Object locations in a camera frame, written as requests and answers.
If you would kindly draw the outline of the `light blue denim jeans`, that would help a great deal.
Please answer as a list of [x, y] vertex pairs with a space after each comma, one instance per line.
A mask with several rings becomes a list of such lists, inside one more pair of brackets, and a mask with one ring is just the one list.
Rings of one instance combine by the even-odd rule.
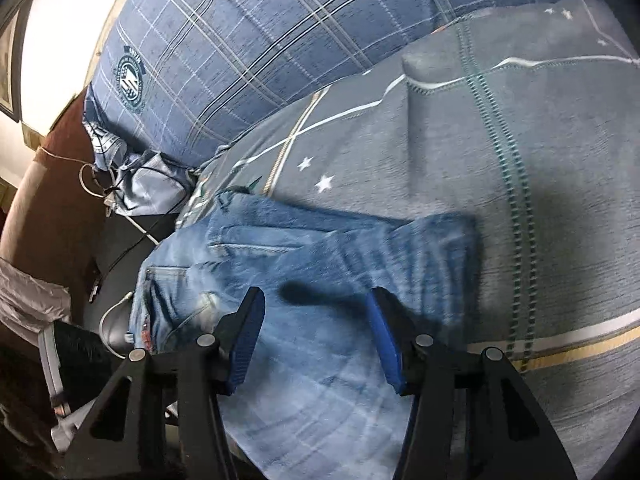
[[384, 378], [366, 315], [383, 287], [462, 344], [480, 266], [467, 214], [397, 220], [226, 191], [142, 263], [129, 335], [152, 353], [211, 332], [251, 287], [266, 316], [224, 426], [270, 479], [388, 479], [410, 404]]

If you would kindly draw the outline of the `brown wooden headboard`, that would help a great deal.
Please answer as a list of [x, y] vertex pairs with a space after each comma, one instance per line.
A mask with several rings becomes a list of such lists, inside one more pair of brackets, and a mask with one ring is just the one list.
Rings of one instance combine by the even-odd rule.
[[66, 287], [84, 304], [96, 279], [103, 203], [89, 195], [94, 154], [82, 124], [85, 96], [70, 101], [44, 138], [9, 209], [1, 257], [34, 278]]

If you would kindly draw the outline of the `small light blue pillow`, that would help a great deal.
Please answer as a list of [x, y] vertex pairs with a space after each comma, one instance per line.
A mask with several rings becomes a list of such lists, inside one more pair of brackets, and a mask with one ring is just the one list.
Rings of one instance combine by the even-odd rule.
[[160, 152], [130, 155], [115, 171], [114, 211], [125, 217], [178, 214], [191, 196], [198, 172]]

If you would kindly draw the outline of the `grey patterned bed sheet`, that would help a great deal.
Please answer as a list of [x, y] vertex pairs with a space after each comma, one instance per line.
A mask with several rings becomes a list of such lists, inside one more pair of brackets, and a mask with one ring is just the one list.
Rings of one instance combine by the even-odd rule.
[[328, 84], [206, 162], [180, 226], [249, 184], [477, 218], [464, 339], [509, 351], [578, 477], [602, 471], [639, 406], [639, 55], [604, 2], [478, 10]]

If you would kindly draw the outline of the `blue plaid pillow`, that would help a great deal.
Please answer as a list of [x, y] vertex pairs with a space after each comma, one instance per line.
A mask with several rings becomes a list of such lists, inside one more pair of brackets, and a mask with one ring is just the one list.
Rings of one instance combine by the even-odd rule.
[[126, 0], [89, 84], [100, 168], [196, 166], [276, 110], [485, 6], [559, 0]]

